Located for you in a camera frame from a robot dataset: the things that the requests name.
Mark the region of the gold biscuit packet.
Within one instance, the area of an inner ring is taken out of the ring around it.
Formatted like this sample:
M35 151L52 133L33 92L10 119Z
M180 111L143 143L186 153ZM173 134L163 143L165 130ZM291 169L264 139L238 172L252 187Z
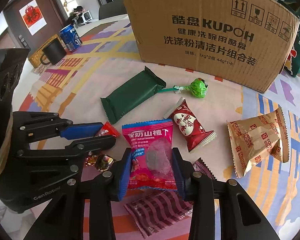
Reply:
M244 177L253 166L271 155L289 161L290 146L282 107L244 120L227 123L236 177Z

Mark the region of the red white candy packet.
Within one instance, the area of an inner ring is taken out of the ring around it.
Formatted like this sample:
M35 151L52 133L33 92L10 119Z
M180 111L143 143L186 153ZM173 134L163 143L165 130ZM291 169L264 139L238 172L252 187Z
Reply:
M164 114L163 118L172 119L178 126L179 131L186 139L189 153L194 152L201 146L207 145L217 136L214 130L205 130L183 97Z

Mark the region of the shiny foil wrapped candy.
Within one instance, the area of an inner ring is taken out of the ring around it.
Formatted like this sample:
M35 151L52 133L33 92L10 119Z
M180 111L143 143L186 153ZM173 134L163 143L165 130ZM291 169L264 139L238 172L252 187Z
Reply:
M107 154L92 154L89 153L88 156L85 159L85 166L93 166L100 172L107 171L111 168L113 163L115 162L115 159L110 157Z

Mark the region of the maroon striped snack packet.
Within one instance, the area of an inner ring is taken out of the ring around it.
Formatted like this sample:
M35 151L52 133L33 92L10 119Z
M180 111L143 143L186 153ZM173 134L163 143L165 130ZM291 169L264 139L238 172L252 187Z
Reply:
M157 190L124 205L144 239L192 215L193 202L176 191Z

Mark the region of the green wrapped lollipop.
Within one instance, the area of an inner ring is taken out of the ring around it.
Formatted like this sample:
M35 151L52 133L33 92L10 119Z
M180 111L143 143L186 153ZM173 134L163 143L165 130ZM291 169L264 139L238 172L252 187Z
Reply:
M172 88L165 88L160 90L160 93L163 92L175 92L175 93L181 93L182 91L188 91L190 92L195 98L203 99L206 97L207 90L209 85L207 82L202 78L196 78L194 81L192 81L189 85L186 86L176 86L174 85Z

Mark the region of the black mug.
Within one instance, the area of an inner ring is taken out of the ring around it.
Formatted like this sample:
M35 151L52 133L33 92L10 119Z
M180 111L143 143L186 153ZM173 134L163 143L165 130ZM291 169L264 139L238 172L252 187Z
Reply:
M57 64L66 55L66 50L63 48L58 38L54 38L43 48L43 55L40 58L40 62L43 65ZM46 56L48 62L44 62L43 57Z

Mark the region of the brown cardboard box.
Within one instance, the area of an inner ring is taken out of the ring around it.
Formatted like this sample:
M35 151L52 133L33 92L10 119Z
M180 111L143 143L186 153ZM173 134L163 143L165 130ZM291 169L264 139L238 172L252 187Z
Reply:
M264 93L300 20L274 0L123 0L145 62L192 69Z

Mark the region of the green knitted christmas bag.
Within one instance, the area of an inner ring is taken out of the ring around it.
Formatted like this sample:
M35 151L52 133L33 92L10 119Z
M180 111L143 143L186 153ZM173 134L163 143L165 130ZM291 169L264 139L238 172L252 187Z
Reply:
M300 20L300 6L294 0L277 0ZM293 77L300 74L300 24L294 45L285 62L285 69Z

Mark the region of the small red candy packet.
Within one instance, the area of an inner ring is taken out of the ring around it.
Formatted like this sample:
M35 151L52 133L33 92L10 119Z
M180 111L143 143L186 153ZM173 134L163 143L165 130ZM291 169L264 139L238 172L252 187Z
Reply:
M120 133L118 130L112 126L109 122L106 122L101 129L95 134L95 137L101 137L105 135L112 135L114 137L119 137Z

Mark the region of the yellow woven coaster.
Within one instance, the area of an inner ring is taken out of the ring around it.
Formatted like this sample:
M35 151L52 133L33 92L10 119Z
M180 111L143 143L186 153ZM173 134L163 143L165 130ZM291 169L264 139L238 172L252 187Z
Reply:
M43 55L43 49L51 42L53 41L55 38L58 38L59 42L61 43L61 45L63 46L63 48L65 48L65 44L62 41L62 39L57 35L52 35L49 39L47 39L35 52L33 52L29 57L28 60L30 62L30 64L32 64L33 68L37 68L40 66L41 61L40 58Z

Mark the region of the blue pepsi can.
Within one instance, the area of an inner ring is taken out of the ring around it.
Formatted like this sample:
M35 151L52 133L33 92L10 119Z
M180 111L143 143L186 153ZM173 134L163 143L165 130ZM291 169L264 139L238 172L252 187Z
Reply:
M70 52L75 51L82 45L82 41L75 27L71 24L60 30L60 37Z

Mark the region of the brown door with poster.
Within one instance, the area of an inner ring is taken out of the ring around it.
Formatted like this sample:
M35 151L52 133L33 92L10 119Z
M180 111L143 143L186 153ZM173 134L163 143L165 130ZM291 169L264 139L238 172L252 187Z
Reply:
M29 55L64 27L65 12L59 4L59 0L9 0L4 7L8 27Z

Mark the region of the dark green snack bar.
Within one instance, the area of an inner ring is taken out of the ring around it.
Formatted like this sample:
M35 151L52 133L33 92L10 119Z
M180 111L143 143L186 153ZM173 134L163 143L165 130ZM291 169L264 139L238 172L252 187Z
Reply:
M101 98L108 121L112 125L117 123L128 112L164 88L166 82L145 67L110 95Z

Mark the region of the pink hawthorn snack packet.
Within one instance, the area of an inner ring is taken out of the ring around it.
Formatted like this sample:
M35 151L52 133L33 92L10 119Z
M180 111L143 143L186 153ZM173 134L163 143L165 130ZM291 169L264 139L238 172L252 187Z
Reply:
M128 189L177 189L172 170L173 121L126 124L122 134L132 149Z

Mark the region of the dark grey chair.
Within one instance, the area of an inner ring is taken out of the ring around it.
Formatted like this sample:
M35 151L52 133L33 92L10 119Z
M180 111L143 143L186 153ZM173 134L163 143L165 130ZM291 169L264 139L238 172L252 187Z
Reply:
M126 13L127 11L123 0L115 0L100 6L98 11L98 19L103 20L105 18L124 15Z

